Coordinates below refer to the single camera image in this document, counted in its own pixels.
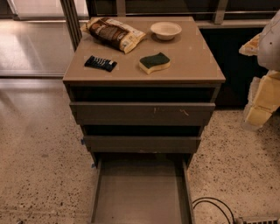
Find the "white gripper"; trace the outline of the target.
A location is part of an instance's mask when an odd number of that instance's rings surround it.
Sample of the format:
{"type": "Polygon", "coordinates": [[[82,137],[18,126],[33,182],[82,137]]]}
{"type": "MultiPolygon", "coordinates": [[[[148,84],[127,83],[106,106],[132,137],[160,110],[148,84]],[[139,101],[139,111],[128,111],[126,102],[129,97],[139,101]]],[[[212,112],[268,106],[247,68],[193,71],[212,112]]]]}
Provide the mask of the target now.
{"type": "Polygon", "coordinates": [[[248,103],[243,111],[241,126],[245,130],[256,131],[280,107],[280,10],[260,35],[256,34],[241,46],[239,53],[257,55],[258,64],[269,69],[262,78],[253,78],[248,91],[248,103]]]}

